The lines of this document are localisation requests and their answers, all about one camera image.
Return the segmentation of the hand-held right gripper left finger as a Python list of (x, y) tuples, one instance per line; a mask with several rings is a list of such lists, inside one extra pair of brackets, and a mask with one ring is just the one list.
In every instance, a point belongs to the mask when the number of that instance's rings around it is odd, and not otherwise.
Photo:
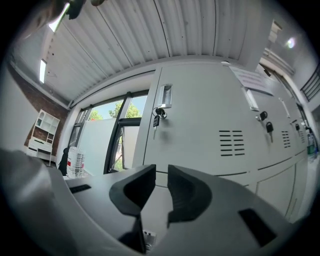
[(156, 166), (143, 165), (129, 171), (129, 176), (111, 186), (109, 198), (121, 214), (133, 218), (133, 224), (118, 240), (139, 253), (146, 253), (141, 211), (155, 188)]

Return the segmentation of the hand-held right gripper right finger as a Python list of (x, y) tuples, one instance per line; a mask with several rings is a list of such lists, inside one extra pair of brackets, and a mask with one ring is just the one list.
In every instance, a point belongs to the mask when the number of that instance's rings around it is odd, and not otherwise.
[(167, 215), (171, 225), (203, 228), (213, 200), (213, 176), (198, 170), (168, 165), (167, 188), (173, 210)]

